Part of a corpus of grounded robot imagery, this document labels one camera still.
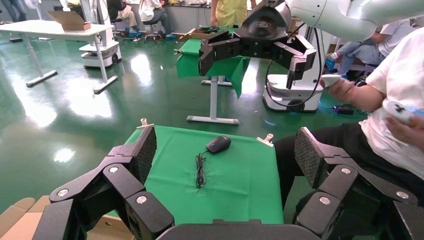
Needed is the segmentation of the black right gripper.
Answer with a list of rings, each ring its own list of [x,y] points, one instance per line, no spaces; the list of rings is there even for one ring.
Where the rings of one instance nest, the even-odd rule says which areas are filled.
[[[291,11],[285,1],[262,1],[233,33],[221,30],[200,41],[198,73],[205,76],[214,62],[243,56],[274,60],[288,70],[286,88],[313,66],[317,50],[302,35],[288,42]]]

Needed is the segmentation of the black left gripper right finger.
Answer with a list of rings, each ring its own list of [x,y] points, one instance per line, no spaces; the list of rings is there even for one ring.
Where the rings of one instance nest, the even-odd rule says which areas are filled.
[[[342,148],[320,143],[306,128],[294,141],[295,160],[312,187],[294,223],[321,240],[375,236],[421,240],[424,209],[410,191],[361,168]]]

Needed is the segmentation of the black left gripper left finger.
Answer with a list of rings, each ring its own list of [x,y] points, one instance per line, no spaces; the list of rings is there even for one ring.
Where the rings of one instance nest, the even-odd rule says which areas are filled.
[[[153,126],[145,127],[135,142],[113,147],[93,170],[51,192],[33,238],[85,240],[112,211],[137,240],[158,238],[175,219],[145,185],[156,150]]]

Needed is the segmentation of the operator left hand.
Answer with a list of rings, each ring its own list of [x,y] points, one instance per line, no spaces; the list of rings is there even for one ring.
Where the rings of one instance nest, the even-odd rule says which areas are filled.
[[[412,126],[402,124],[391,116],[385,120],[385,125],[395,138],[418,147],[424,143],[424,118],[413,115],[410,123]]]

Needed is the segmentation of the operator right hand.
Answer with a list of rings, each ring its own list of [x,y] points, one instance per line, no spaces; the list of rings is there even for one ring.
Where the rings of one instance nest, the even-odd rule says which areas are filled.
[[[354,98],[354,83],[341,78],[331,86],[325,86],[325,82],[320,80],[321,86],[335,99],[343,103],[351,103]]]

